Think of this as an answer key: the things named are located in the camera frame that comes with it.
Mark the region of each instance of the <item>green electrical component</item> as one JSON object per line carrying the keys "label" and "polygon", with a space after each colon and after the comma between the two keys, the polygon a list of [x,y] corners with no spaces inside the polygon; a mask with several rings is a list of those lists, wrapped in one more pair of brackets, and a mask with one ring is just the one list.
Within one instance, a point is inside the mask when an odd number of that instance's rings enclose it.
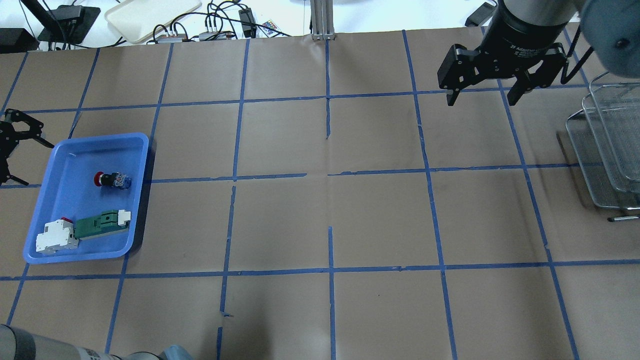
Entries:
{"label": "green electrical component", "polygon": [[89,240],[113,232],[126,231],[128,228],[128,221],[123,226],[118,225],[118,210],[108,210],[96,217],[77,220],[75,233],[77,239]]}

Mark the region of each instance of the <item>power adapter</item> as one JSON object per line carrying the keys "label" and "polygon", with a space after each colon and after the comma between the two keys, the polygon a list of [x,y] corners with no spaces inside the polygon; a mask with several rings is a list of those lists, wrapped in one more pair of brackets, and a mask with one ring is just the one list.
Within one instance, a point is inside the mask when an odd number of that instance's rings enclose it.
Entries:
{"label": "power adapter", "polygon": [[24,53],[38,49],[40,42],[25,29],[0,28],[0,54]]}
{"label": "power adapter", "polygon": [[238,14],[240,15],[240,21],[242,24],[242,31],[244,33],[245,38],[255,38],[258,27],[256,25],[245,24],[245,22],[250,22],[255,24],[255,19],[253,18],[253,13],[251,8],[246,8],[242,10],[238,10]]}

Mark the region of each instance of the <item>cable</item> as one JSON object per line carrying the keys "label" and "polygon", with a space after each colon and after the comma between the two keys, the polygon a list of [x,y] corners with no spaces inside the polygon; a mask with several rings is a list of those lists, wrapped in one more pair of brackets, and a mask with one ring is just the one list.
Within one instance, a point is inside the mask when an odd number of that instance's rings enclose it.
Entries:
{"label": "cable", "polygon": [[169,37],[169,31],[167,31],[166,26],[162,25],[162,24],[158,24],[154,27],[154,32],[153,32],[153,37],[154,37],[154,42],[157,44],[158,40],[156,40],[156,31],[158,29],[158,27],[162,28],[164,30],[164,33],[166,33],[166,36]]}
{"label": "cable", "polygon": [[589,56],[591,56],[591,54],[593,53],[593,47],[589,47],[589,49],[587,49],[587,51],[584,52],[584,55],[582,55],[580,60],[578,60],[578,62],[575,64],[573,70],[571,70],[569,75],[566,74],[567,70],[569,69],[569,57],[573,55],[573,51],[575,50],[575,46],[578,43],[578,39],[580,38],[581,32],[582,31],[580,30],[580,26],[578,26],[578,30],[575,31],[575,35],[573,36],[573,41],[571,41],[571,46],[569,46],[569,51],[566,54],[567,61],[566,63],[564,63],[564,66],[562,68],[562,74],[560,76],[560,84],[562,85],[567,84],[571,79],[573,79],[573,77],[578,73],[580,68],[582,68],[584,63],[587,61]]}
{"label": "cable", "polygon": [[256,24],[255,22],[248,22],[248,21],[242,21],[242,20],[229,19],[228,17],[222,17],[222,16],[220,16],[220,15],[215,15],[215,16],[217,16],[217,17],[219,17],[219,18],[221,18],[221,19],[227,19],[227,20],[229,20],[229,21],[240,22],[241,24],[244,24],[244,25],[259,26],[259,27],[261,27],[261,28],[263,28],[263,29],[269,29],[269,30],[271,30],[271,31],[273,31],[273,32],[275,32],[275,33],[278,33],[278,34],[280,34],[280,35],[284,35],[284,36],[286,36],[286,37],[291,36],[291,35],[289,35],[289,34],[287,34],[287,33],[283,33],[282,31],[278,31],[278,30],[272,29],[272,28],[270,28],[269,26],[265,26],[265,25],[262,25],[262,24]]}
{"label": "cable", "polygon": [[[231,6],[234,6],[234,5],[236,5],[236,4],[232,3],[231,5],[229,5],[229,6],[225,7],[225,8],[221,8],[220,5],[209,3],[207,5],[207,11],[209,11],[209,7],[210,6],[211,7],[215,6],[216,9],[213,11],[212,14],[207,15],[207,19],[210,19],[210,21],[211,21],[211,18],[209,16],[213,16],[213,24],[215,26],[216,25],[216,18],[218,17],[218,11],[220,11],[223,14],[225,14],[226,17],[229,17],[229,15],[227,15],[227,13],[225,12],[225,9],[230,8]],[[229,21],[229,25],[231,25],[231,29],[233,30],[234,34],[236,34],[236,27],[234,26],[233,22]],[[220,18],[220,31],[222,31],[223,26],[224,26],[224,22],[222,22],[222,18]]]}
{"label": "cable", "polygon": [[230,8],[231,6],[237,6],[242,10],[246,10],[249,9],[249,6],[246,6],[245,4],[241,4],[239,1],[231,1],[231,0],[224,0],[222,3],[218,4],[218,6],[222,6],[223,4],[231,4],[229,6],[227,6],[225,9]]}
{"label": "cable", "polygon": [[90,46],[82,46],[82,45],[74,45],[74,46],[82,47],[83,49],[102,49],[103,47],[116,47],[118,45],[122,45],[126,43],[127,41],[123,39],[124,37],[120,37],[114,44],[107,45],[107,46],[100,46],[100,47],[90,47]]}
{"label": "cable", "polygon": [[173,31],[175,32],[176,36],[178,35],[178,27],[176,25],[180,25],[180,27],[184,30],[184,37],[186,37],[187,39],[189,38],[189,35],[187,34],[187,29],[184,28],[184,25],[182,25],[179,22],[174,22],[173,23]]}
{"label": "cable", "polygon": [[36,37],[36,33],[33,32],[33,29],[31,29],[31,24],[29,23],[29,19],[27,18],[27,13],[24,12],[24,8],[22,7],[22,1],[18,0],[18,3],[20,4],[20,8],[22,9],[22,14],[24,15],[24,20],[27,20],[27,25],[29,25],[29,30],[31,30],[31,36],[33,36],[33,38]]}
{"label": "cable", "polygon": [[219,31],[219,32],[209,36],[208,38],[206,38],[206,39],[204,39],[202,41],[214,40],[214,39],[218,38],[218,36],[220,36],[221,34],[233,34],[237,38],[236,33],[234,33],[233,31]]}
{"label": "cable", "polygon": [[53,12],[51,11],[51,8],[49,8],[49,5],[47,5],[47,2],[45,0],[42,0],[42,3],[44,4],[44,6],[47,7],[47,10],[49,11],[49,13],[51,14],[51,17],[53,18],[53,20],[56,21],[56,24],[58,24],[58,27],[60,28],[60,32],[62,33],[62,39],[64,41],[64,43],[62,44],[62,49],[64,50],[66,48],[66,45],[68,44],[67,42],[67,36],[65,34],[65,31],[62,30],[62,25],[60,25],[60,21],[58,21],[56,19],[56,16],[53,15]]}

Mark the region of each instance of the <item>blue tape grid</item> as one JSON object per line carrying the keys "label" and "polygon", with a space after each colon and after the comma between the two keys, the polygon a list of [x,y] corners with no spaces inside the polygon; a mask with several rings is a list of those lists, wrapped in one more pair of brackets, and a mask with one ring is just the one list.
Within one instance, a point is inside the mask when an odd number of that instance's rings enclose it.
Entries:
{"label": "blue tape grid", "polygon": [[409,51],[409,41],[406,37],[406,31],[402,30],[402,36],[404,40],[404,50],[406,51],[406,58],[409,64],[409,73],[411,75],[411,87],[413,90],[413,103],[415,105],[415,116],[418,123],[418,134],[420,136],[420,146],[422,147],[422,160],[424,161],[424,168],[427,169],[425,174],[427,175],[427,192],[429,193],[429,205],[431,207],[431,216],[433,219],[433,230],[436,238],[436,249],[438,251],[438,265],[440,265],[440,279],[442,282],[442,294],[444,296],[444,308],[447,317],[447,327],[449,328],[449,343],[451,345],[451,355],[454,360],[458,358],[458,351],[456,350],[456,339],[453,333],[453,320],[451,317],[451,305],[449,303],[449,289],[447,287],[447,276],[445,273],[444,255],[442,254],[442,242],[440,241],[440,228],[438,226],[438,213],[436,211],[436,202],[433,196],[433,186],[431,182],[431,171],[429,167],[429,159],[427,157],[426,146],[424,145],[424,133],[422,132],[422,117],[420,115],[420,103],[418,101],[418,91],[415,85],[415,74],[413,72],[413,62],[411,59],[411,52]]}
{"label": "blue tape grid", "polygon": [[331,360],[335,360],[336,351],[335,351],[335,284],[333,280],[333,275],[335,273],[335,269],[333,267],[333,227],[329,227],[328,230],[329,236],[329,327],[330,327],[330,339],[331,339]]}
{"label": "blue tape grid", "polygon": [[[564,30],[564,35],[567,41],[571,42],[571,38],[569,37],[566,29]],[[414,169],[399,169],[399,170],[361,170],[354,172],[342,172],[339,174],[328,174],[329,176],[350,176],[350,175],[369,175],[369,174],[403,174],[403,173],[420,173],[424,172],[427,177],[427,188],[429,193],[429,205],[431,206],[431,212],[433,215],[434,222],[434,230],[436,232],[436,246],[438,249],[438,264],[437,265],[413,265],[413,266],[361,266],[361,267],[342,267],[335,268],[333,265],[333,229],[330,227],[328,230],[329,237],[329,267],[328,268],[299,268],[299,269],[284,269],[284,270],[264,270],[264,271],[229,271],[228,270],[228,261],[230,255],[230,245],[231,245],[231,234],[232,234],[232,222],[233,222],[233,212],[234,212],[234,202],[236,196],[236,187],[232,187],[232,196],[231,196],[231,205],[230,205],[230,213],[229,213],[229,224],[228,224],[228,236],[227,236],[227,248],[225,252],[225,267],[224,271],[218,272],[187,272],[187,273],[157,273],[157,274],[127,274],[127,263],[128,263],[128,255],[125,256],[122,264],[122,269],[120,274],[90,274],[90,275],[27,275],[29,270],[29,265],[25,264],[22,275],[17,277],[0,277],[0,281],[18,281],[19,285],[16,291],[15,298],[13,300],[12,308],[8,315],[7,324],[11,324],[13,316],[15,314],[15,310],[17,304],[20,299],[20,294],[22,292],[22,287],[26,281],[37,281],[37,280],[82,280],[82,279],[118,279],[118,289],[116,292],[116,299],[113,307],[113,313],[109,325],[109,332],[107,338],[106,352],[109,351],[111,346],[111,339],[113,336],[113,329],[115,327],[118,306],[120,301],[120,296],[122,294],[122,286],[124,284],[125,279],[157,279],[157,278],[178,278],[178,277],[217,277],[220,276],[223,278],[223,287],[221,291],[221,302],[220,309],[224,311],[225,309],[225,301],[226,301],[226,284],[229,276],[265,276],[265,275],[289,275],[289,274],[318,274],[318,273],[328,273],[330,276],[330,327],[331,327],[331,355],[332,359],[336,358],[336,345],[335,345],[335,296],[334,296],[334,281],[333,276],[334,273],[338,272],[402,272],[402,271],[440,271],[442,278],[442,287],[444,294],[444,302],[445,302],[445,310],[447,312],[447,325],[449,327],[449,339],[451,342],[452,354],[453,358],[457,359],[457,351],[453,334],[453,326],[451,320],[451,309],[449,306],[448,299],[448,291],[447,291],[447,283],[446,283],[446,270],[471,270],[471,269],[494,269],[494,268],[532,268],[532,267],[549,267],[552,272],[552,278],[554,280],[554,286],[556,288],[558,301],[561,306],[561,312],[563,315],[564,324],[566,327],[567,335],[570,340],[570,344],[573,351],[573,356],[576,359],[579,359],[579,355],[577,352],[577,347],[575,345],[575,341],[573,339],[572,330],[570,327],[570,323],[568,320],[568,316],[566,314],[566,308],[564,305],[564,300],[562,298],[561,289],[559,287],[559,282],[557,280],[557,274],[555,267],[558,266],[607,266],[607,265],[640,265],[640,259],[608,259],[608,260],[584,260],[584,261],[554,261],[551,253],[548,249],[546,249],[547,238],[544,233],[544,226],[540,217],[540,210],[538,209],[538,205],[535,199],[535,194],[531,186],[531,180],[529,177],[528,169],[530,168],[559,168],[559,167],[576,167],[578,164],[527,164],[525,162],[524,156],[522,154],[522,149],[520,147],[520,143],[518,140],[517,131],[513,124],[513,119],[511,118],[510,110],[508,105],[506,104],[505,91],[509,90],[509,88],[503,87],[502,83],[498,81],[498,88],[478,88],[478,89],[465,89],[463,92],[485,92],[485,91],[499,91],[505,111],[508,115],[509,125],[511,127],[511,131],[513,134],[514,141],[516,143],[516,148],[518,149],[518,155],[520,157],[519,165],[502,165],[502,166],[486,166],[486,167],[444,167],[444,168],[430,168],[428,165],[428,158],[425,152],[424,146],[424,135],[422,133],[422,120],[420,116],[420,107],[417,101],[418,95],[422,94],[442,94],[445,90],[417,90],[415,84],[415,74],[413,72],[413,63],[411,59],[411,54],[408,46],[408,40],[406,37],[406,32],[403,31],[403,40],[404,46],[407,55],[407,61],[409,64],[409,70],[412,79],[412,91],[411,92],[389,92],[389,93],[372,93],[372,94],[341,94],[341,95],[331,95],[330,94],[330,78],[329,78],[329,41],[325,43],[325,71],[326,71],[326,95],[325,96],[308,96],[308,97],[281,97],[281,98],[270,98],[270,99],[244,99],[244,85],[246,80],[246,67],[247,67],[247,59],[248,59],[248,50],[249,50],[249,41],[246,42],[245,53],[244,53],[244,63],[243,63],[243,80],[241,85],[241,96],[239,100],[231,100],[231,101],[200,101],[200,102],[176,102],[176,103],[162,103],[164,87],[166,84],[166,78],[168,75],[170,61],[173,52],[173,44],[170,46],[169,55],[167,59],[167,64],[164,72],[163,84],[161,88],[161,93],[159,95],[159,100],[156,104],[140,104],[140,105],[131,105],[131,106],[103,106],[103,107],[83,107],[84,98],[86,96],[86,92],[88,90],[91,78],[93,76],[93,71],[97,64],[99,49],[96,50],[95,57],[93,59],[93,64],[88,76],[88,79],[84,86],[84,91],[78,104],[77,108],[65,108],[65,109],[49,109],[49,110],[29,110],[25,111],[26,113],[56,113],[56,112],[67,112],[74,111],[76,113],[74,117],[74,123],[72,125],[72,129],[70,130],[70,136],[77,125],[79,120],[79,115],[82,111],[99,111],[99,110],[115,110],[115,109],[131,109],[131,108],[156,108],[156,113],[154,115],[154,123],[152,127],[152,138],[155,132],[157,118],[159,115],[160,108],[165,106],[192,106],[192,105],[205,105],[205,104],[238,104],[239,105],[239,114],[238,114],[238,124],[237,124],[237,132],[236,132],[236,149],[234,151],[234,173],[233,176],[230,177],[218,177],[218,178],[186,178],[186,179],[154,179],[152,183],[176,183],[176,182],[190,182],[190,181],[238,181],[245,179],[276,179],[283,177],[304,177],[306,174],[268,174],[268,175],[256,175],[256,176],[238,176],[237,175],[237,157],[239,151],[239,141],[240,141],[240,132],[241,132],[241,121],[242,121],[242,109],[243,104],[245,102],[271,102],[271,101],[304,101],[304,100],[314,100],[314,99],[326,99],[327,106],[327,138],[330,135],[330,99],[341,99],[341,98],[354,98],[354,97],[378,97],[378,96],[399,96],[399,95],[412,95],[414,98],[415,110],[416,110],[416,118],[418,131],[420,134],[420,142],[422,145],[422,156],[424,160],[425,167],[424,168],[414,168]],[[574,59],[578,60],[578,55],[574,54]],[[10,97],[15,89],[15,86],[18,82],[19,76],[24,68],[28,57],[28,53],[24,55],[22,62],[20,63],[20,67],[17,71],[16,77],[13,80],[11,85],[9,94],[5,99],[2,107],[2,112],[7,107],[7,104],[10,100]],[[587,77],[584,71],[580,70],[581,76],[584,80],[584,85],[552,85],[549,88],[584,88],[588,86]],[[538,262],[538,263],[487,263],[487,264],[453,264],[446,265],[444,263],[444,257],[442,254],[442,244],[440,243],[439,236],[439,228],[437,224],[437,213],[436,206],[433,200],[433,188],[431,186],[431,173],[432,172],[441,172],[441,171],[462,171],[462,170],[502,170],[502,169],[518,169],[521,168],[525,175],[525,180],[527,181],[527,186],[529,187],[529,193],[532,200],[532,206],[534,207],[536,213],[536,219],[538,221],[538,225],[540,227],[540,232],[542,235],[543,243],[545,245],[545,249],[547,251],[547,262]],[[39,184],[31,184],[28,186],[29,188],[38,188]],[[0,186],[0,189],[14,189],[14,188],[24,188],[21,185],[4,185]],[[222,334],[223,328],[218,328],[218,338],[216,341],[217,353],[216,358],[220,358],[221,354],[221,344],[222,344]]]}

